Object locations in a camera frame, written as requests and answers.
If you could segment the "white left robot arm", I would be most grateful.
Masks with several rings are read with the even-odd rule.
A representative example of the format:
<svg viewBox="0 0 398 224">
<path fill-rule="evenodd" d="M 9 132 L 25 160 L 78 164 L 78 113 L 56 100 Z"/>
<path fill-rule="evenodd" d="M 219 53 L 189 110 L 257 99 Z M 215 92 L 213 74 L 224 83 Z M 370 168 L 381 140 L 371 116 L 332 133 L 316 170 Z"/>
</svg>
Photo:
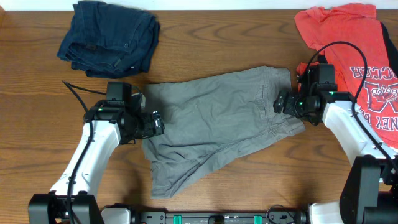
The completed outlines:
<svg viewBox="0 0 398 224">
<path fill-rule="evenodd" d="M 100 209 L 98 189 L 118 146 L 163 133 L 158 111 L 115 99 L 97 102 L 85 113 L 80 142 L 62 176 L 48 193 L 32 196 L 30 223 L 140 223 L 140 214 L 128 205 Z"/>
</svg>

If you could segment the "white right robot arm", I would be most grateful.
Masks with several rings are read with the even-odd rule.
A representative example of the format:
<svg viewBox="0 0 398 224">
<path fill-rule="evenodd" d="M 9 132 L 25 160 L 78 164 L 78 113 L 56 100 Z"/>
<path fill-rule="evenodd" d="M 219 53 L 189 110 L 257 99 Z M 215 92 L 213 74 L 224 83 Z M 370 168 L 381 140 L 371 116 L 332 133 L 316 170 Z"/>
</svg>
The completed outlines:
<svg viewBox="0 0 398 224">
<path fill-rule="evenodd" d="M 351 93 L 329 90 L 309 96 L 282 90 L 274 111 L 323 123 L 351 164 L 340 199 L 311 204 L 307 223 L 397 223 L 397 152 L 362 117 Z"/>
</svg>

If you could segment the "folded dark navy garment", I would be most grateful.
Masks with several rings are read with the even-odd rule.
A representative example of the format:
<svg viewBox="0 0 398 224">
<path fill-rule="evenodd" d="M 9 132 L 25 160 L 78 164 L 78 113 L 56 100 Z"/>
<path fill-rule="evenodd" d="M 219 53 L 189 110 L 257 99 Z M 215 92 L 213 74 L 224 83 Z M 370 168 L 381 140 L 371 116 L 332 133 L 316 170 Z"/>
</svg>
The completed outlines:
<svg viewBox="0 0 398 224">
<path fill-rule="evenodd" d="M 100 1 L 79 1 L 57 57 L 87 77 L 118 79 L 147 73 L 160 24 L 147 11 Z"/>
</svg>

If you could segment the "red printed t-shirt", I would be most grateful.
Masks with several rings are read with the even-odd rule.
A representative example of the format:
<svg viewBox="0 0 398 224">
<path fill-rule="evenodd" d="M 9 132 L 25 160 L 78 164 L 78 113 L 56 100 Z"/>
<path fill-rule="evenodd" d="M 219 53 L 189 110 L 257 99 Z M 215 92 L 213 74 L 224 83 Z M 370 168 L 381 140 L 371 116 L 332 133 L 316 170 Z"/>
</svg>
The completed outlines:
<svg viewBox="0 0 398 224">
<path fill-rule="evenodd" d="M 333 19 L 374 19 L 376 18 L 376 7 L 372 4 L 346 4 L 332 9 L 324 7 L 312 7 L 305 11 L 301 11 L 294 17 L 295 25 L 307 44 L 308 33 L 323 21 L 332 21 Z M 330 63 L 326 60 L 324 51 L 327 47 L 335 45 L 336 42 L 326 44 L 321 47 L 318 62 Z M 365 70 L 364 75 L 359 80 L 353 82 L 345 82 L 338 77 L 335 68 L 335 82 L 339 91 L 348 91 L 352 95 L 357 96 L 357 103 L 361 107 L 360 112 L 365 120 L 372 126 L 373 130 L 379 137 L 390 147 L 397 147 L 397 79 L 393 81 L 387 80 L 371 80 L 366 74 L 368 72 L 368 61 L 363 51 L 356 45 L 342 41 L 349 47 L 354 48 L 361 56 Z"/>
</svg>

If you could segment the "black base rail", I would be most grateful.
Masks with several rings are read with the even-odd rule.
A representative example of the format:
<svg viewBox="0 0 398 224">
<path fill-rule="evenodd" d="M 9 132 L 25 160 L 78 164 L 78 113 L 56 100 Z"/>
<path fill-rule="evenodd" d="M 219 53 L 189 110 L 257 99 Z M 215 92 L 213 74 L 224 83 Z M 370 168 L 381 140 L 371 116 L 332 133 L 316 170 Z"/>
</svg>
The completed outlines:
<svg viewBox="0 0 398 224">
<path fill-rule="evenodd" d="M 308 224 L 306 211 L 274 205 L 265 212 L 139 212 L 124 205 L 106 207 L 101 212 L 105 223 L 117 224 Z"/>
</svg>

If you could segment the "black garment under red shirt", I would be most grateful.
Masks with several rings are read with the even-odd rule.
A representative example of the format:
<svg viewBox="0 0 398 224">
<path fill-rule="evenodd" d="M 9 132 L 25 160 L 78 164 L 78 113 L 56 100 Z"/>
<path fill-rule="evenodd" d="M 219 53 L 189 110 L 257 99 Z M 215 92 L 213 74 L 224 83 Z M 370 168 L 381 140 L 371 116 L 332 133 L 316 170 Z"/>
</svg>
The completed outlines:
<svg viewBox="0 0 398 224">
<path fill-rule="evenodd" d="M 333 19 L 319 23 L 308 33 L 307 44 L 317 50 L 336 42 L 324 51 L 326 60 L 335 65 L 340 79 L 347 83 L 359 80 L 364 75 L 364 62 L 354 48 L 342 41 L 363 51 L 369 79 L 389 82 L 397 79 L 397 48 L 383 23 L 374 19 Z"/>
</svg>

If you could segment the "grey shorts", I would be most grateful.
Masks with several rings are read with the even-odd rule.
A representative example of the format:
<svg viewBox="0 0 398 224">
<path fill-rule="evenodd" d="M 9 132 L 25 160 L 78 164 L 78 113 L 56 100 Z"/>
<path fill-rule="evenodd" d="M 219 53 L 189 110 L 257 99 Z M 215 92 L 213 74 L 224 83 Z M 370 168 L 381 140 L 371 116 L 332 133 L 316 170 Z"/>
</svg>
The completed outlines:
<svg viewBox="0 0 398 224">
<path fill-rule="evenodd" d="M 303 132 L 301 120 L 274 112 L 278 93 L 290 88 L 288 69 L 267 66 L 147 85 L 146 107 L 158 111 L 165 126 L 142 141 L 151 197 L 171 198 L 236 158 Z"/>
</svg>

